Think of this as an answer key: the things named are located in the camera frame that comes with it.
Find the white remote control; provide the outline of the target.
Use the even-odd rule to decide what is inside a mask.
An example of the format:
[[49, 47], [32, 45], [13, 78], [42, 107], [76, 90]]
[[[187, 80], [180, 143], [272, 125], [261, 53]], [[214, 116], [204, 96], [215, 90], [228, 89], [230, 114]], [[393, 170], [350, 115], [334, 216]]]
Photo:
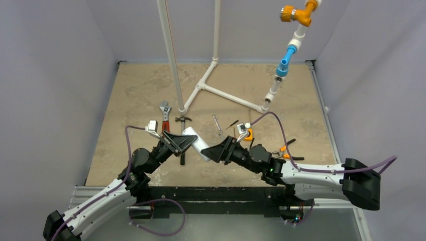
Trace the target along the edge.
[[187, 127], [182, 131], [184, 136], [197, 136], [196, 140], [191, 144], [195, 151], [203, 158], [204, 161], [210, 161], [210, 158], [201, 153], [202, 150], [209, 148], [206, 141], [195, 131], [193, 127]]

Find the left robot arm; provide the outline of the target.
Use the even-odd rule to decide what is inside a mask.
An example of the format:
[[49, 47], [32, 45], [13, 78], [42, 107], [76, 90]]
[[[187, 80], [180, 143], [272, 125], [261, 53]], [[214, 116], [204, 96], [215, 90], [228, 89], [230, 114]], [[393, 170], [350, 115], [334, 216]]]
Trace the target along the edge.
[[135, 149], [129, 155], [127, 167], [106, 188], [84, 203], [60, 213], [54, 211], [46, 219], [45, 240], [84, 240], [100, 224], [116, 212], [129, 206], [154, 209], [156, 200], [149, 187], [152, 174], [170, 156], [179, 156], [196, 142], [196, 135], [174, 135], [164, 132], [151, 151]]

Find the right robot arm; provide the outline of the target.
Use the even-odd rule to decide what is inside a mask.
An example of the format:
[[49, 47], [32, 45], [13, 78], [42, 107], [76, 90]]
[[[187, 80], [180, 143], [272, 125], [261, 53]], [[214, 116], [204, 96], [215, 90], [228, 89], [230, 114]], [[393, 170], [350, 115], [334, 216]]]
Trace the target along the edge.
[[366, 210], [380, 209], [381, 175], [356, 159], [334, 165], [293, 165], [274, 158], [261, 144], [247, 149], [232, 137], [201, 150], [201, 154], [216, 163], [233, 162], [261, 174], [261, 180], [269, 185], [283, 185], [282, 198], [288, 204], [323, 198], [346, 200]]

